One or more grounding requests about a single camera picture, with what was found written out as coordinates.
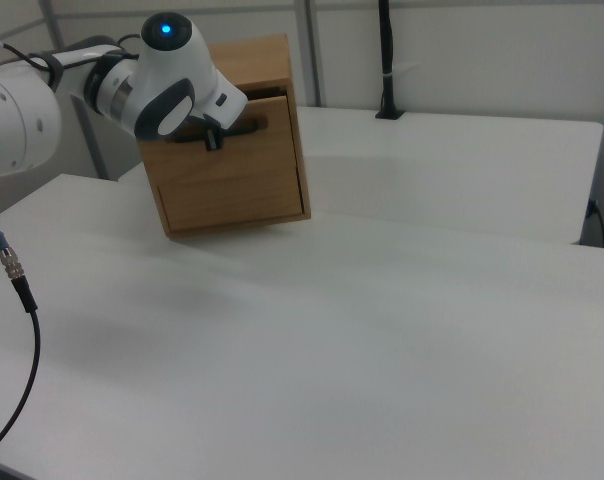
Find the dark robot gripper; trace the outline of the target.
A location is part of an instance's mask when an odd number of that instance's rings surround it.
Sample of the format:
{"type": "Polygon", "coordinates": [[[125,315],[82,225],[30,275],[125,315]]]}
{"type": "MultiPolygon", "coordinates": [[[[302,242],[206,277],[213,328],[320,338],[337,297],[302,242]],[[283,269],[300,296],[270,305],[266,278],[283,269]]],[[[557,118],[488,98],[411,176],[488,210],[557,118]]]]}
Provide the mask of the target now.
{"type": "Polygon", "coordinates": [[[207,129],[204,134],[206,150],[217,151],[223,147],[223,132],[240,117],[248,103],[247,96],[233,85],[218,69],[213,68],[212,88],[196,101],[193,115],[201,118],[207,129]]]}

